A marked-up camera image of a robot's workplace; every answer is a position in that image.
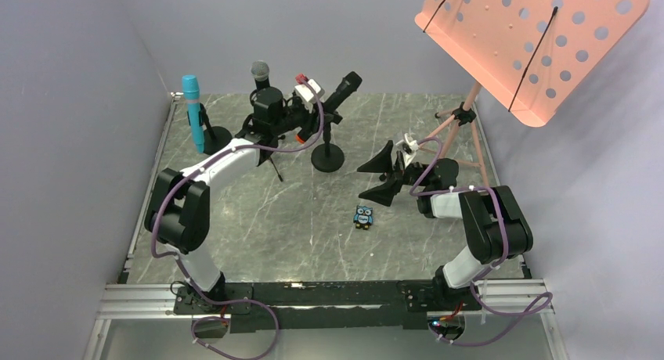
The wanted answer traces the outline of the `black round-base phone stand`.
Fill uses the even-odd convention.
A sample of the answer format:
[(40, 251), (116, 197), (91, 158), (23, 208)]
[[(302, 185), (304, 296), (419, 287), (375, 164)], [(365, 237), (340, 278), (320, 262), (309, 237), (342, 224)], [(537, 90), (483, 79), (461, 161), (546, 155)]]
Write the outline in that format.
[(323, 144), (318, 145), (312, 151), (311, 163), (317, 170), (325, 173), (331, 173), (339, 170), (345, 162), (345, 155), (342, 149), (331, 142), (332, 120), (326, 120), (323, 126)]

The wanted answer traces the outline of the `black microphone orange end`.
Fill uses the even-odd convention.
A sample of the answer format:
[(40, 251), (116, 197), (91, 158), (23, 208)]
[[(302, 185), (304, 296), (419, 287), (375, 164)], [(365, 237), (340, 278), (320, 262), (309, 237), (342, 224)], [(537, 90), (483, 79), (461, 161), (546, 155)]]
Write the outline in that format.
[(312, 136), (319, 133), (323, 133), (323, 105), (322, 103), (327, 103), (332, 107), (332, 121), (334, 124), (339, 124), (343, 117), (338, 113), (337, 108), (352, 94), (354, 93), (359, 86), (362, 84), (363, 79), (355, 72), (349, 72), (345, 77), (342, 78), (341, 83), (337, 88), (332, 92), (324, 102), (318, 102), (320, 115), (320, 125), (321, 128), (318, 132), (298, 132), (296, 134), (296, 139), (301, 143), (306, 143)]

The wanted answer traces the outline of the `black round-base mic stand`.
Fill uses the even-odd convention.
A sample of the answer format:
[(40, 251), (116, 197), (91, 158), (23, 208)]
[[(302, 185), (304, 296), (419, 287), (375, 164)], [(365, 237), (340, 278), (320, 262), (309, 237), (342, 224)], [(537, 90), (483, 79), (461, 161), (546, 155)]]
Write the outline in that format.
[(213, 126), (205, 106), (200, 104), (200, 125), (203, 129), (204, 151), (211, 156), (226, 147), (233, 139), (230, 131), (222, 126)]

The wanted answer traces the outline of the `blue toy microphone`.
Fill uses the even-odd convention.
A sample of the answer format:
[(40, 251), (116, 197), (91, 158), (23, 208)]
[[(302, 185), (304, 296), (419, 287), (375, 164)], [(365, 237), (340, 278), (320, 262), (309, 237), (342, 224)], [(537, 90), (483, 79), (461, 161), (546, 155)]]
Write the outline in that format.
[(187, 116), (192, 140), (198, 153), (204, 152), (203, 120), (200, 113), (200, 86), (195, 75), (182, 76), (182, 94), (187, 105)]

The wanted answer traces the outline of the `black microphone silver head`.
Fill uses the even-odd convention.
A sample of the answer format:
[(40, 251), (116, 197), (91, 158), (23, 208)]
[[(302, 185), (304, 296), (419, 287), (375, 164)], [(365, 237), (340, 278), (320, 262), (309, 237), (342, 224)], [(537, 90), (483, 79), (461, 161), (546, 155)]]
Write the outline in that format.
[(271, 86), (269, 81), (269, 65), (263, 60), (254, 61), (251, 65), (251, 75), (254, 78), (256, 90), (260, 91)]

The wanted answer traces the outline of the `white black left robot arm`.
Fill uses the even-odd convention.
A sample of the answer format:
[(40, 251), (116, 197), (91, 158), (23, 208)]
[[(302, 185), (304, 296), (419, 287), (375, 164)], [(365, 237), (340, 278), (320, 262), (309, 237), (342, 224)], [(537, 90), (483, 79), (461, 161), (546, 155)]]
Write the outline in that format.
[(280, 137), (298, 131), (299, 153), (324, 133), (327, 114), (314, 81), (294, 88), (289, 99), (273, 87), (253, 95), (253, 111), (229, 143), (201, 162), (182, 170), (166, 168), (157, 175), (145, 215), (154, 258), (173, 257), (186, 284), (203, 297), (220, 301), (226, 279), (206, 248), (210, 231), (211, 195), (264, 164), (274, 153), (284, 153)]

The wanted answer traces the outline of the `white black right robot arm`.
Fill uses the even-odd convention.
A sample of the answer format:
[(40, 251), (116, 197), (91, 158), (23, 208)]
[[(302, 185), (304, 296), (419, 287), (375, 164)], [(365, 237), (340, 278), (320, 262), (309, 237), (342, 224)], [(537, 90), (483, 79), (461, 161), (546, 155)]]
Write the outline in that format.
[(459, 187), (459, 164), (441, 157), (429, 164), (415, 162), (418, 146), (417, 142), (389, 141), (360, 165), (358, 172), (378, 174), (382, 183), (359, 198), (389, 207), (407, 185), (426, 218), (463, 222), (466, 244), (436, 272), (435, 281), (452, 289), (465, 288), (507, 259), (532, 249), (532, 230), (508, 186)]

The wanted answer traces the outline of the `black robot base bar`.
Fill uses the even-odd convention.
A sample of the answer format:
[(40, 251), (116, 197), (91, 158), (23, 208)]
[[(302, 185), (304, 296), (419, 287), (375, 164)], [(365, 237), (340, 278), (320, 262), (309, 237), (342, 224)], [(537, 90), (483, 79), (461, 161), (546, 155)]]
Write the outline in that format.
[(228, 315), (231, 333), (273, 329), (427, 329), (444, 315), (478, 308), (467, 287), (433, 279), (227, 283), (213, 305), (191, 286), (175, 291), (175, 315)]

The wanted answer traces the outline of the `pink music stand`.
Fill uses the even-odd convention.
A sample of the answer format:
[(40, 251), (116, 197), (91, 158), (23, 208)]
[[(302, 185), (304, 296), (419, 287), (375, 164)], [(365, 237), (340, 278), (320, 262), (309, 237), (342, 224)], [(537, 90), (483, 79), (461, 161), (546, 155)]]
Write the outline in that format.
[(495, 178), (478, 122), (499, 129), (514, 166), (576, 176), (623, 160), (638, 71), (661, 0), (425, 0), (417, 26), (473, 80), (467, 102), (434, 131), (459, 180)]

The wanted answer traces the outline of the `blue owl toy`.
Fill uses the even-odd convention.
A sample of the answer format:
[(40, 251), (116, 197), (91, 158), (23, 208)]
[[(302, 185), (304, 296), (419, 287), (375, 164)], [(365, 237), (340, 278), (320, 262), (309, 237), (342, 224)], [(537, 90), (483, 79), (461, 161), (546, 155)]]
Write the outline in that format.
[(373, 208), (358, 205), (355, 209), (353, 223), (357, 229), (368, 230), (374, 223)]

